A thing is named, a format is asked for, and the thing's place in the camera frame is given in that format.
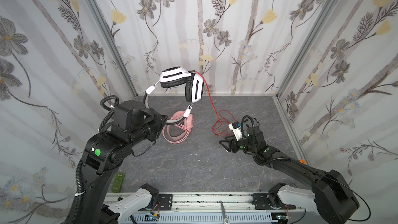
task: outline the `cable tie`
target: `cable tie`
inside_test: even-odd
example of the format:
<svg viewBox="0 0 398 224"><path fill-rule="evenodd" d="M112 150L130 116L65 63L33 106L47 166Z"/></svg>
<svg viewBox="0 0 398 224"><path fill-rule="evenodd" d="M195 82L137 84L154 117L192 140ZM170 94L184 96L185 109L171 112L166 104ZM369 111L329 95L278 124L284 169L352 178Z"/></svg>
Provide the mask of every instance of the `cable tie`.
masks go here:
<svg viewBox="0 0 398 224"><path fill-rule="evenodd" d="M77 197L78 195L82 195L82 194L84 194L86 191L83 191L83 192L81 192L81 193L76 193L75 194L75 197Z"/></svg>

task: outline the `white plug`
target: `white plug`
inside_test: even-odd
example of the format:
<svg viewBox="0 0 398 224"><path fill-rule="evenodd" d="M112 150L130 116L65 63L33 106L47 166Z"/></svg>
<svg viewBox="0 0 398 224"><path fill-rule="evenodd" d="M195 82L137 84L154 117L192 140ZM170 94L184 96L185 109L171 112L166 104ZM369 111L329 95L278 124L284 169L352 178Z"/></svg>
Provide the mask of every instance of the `white plug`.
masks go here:
<svg viewBox="0 0 398 224"><path fill-rule="evenodd" d="M190 104L184 112L184 117L188 117L192 110L192 104Z"/></svg>
<svg viewBox="0 0 398 224"><path fill-rule="evenodd" d="M153 91L155 90L155 86L150 86L150 87L148 87L146 90L145 90L145 92L147 93L147 94L151 94Z"/></svg>
<svg viewBox="0 0 398 224"><path fill-rule="evenodd" d="M241 129L242 127L240 126L236 129L234 129L232 124L229 124L228 127L234 133L236 140L239 141L242 138L242 129Z"/></svg>

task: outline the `floral wallpaper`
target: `floral wallpaper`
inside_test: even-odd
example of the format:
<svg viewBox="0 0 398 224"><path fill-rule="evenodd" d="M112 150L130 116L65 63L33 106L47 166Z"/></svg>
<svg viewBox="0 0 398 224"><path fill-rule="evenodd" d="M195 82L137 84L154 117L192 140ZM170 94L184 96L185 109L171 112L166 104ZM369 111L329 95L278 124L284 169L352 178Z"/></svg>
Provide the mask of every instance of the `floral wallpaper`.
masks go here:
<svg viewBox="0 0 398 224"><path fill-rule="evenodd" d="M99 101L131 98L93 22L85 0L0 2L2 222L62 222Z"/></svg>
<svg viewBox="0 0 398 224"><path fill-rule="evenodd" d="M96 2L138 92L183 66L215 93L276 94L326 0Z"/></svg>
<svg viewBox="0 0 398 224"><path fill-rule="evenodd" d="M335 169L393 223L398 191L398 0L340 0L279 100L312 166ZM352 219L368 215L364 203Z"/></svg>

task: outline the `white cable clip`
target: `white cable clip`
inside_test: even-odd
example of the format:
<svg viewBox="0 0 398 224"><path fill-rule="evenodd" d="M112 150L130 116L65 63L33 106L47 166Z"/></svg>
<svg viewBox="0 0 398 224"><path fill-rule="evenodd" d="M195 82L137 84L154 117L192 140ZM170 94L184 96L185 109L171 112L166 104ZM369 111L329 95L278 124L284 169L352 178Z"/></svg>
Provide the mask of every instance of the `white cable clip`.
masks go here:
<svg viewBox="0 0 398 224"><path fill-rule="evenodd" d="M76 193L75 194L75 197L77 197L78 195L82 195L82 194L84 194L86 191L83 191L83 192L81 192L81 193Z"/></svg>
<svg viewBox="0 0 398 224"><path fill-rule="evenodd" d="M158 82L156 82L155 84L153 84L152 86L148 87L148 88L145 90L145 92L146 92L147 94L151 94L151 93L155 90L156 85L157 85L159 82L160 82L160 81L158 81Z"/></svg>
<svg viewBox="0 0 398 224"><path fill-rule="evenodd" d="M184 117L187 118L187 117L189 116L189 114L191 113L192 104L193 104L193 103L191 103L190 105L188 105L187 109L186 109L185 112L184 112Z"/></svg>

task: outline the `black ear cushion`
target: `black ear cushion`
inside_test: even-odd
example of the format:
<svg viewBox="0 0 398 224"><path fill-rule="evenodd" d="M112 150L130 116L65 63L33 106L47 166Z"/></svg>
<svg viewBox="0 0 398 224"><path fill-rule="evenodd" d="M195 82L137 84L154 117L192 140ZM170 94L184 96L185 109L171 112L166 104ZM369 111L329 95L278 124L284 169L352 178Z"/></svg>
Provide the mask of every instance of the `black ear cushion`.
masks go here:
<svg viewBox="0 0 398 224"><path fill-rule="evenodd" d="M185 84L185 100L187 102L192 102L192 81L195 73L193 73L190 77L187 77L187 82Z"/></svg>
<svg viewBox="0 0 398 224"><path fill-rule="evenodd" d="M187 81L187 78L184 77L184 78L173 80L173 81L170 81L170 82L160 82L160 85L163 88L177 87L179 85L184 84L186 81Z"/></svg>

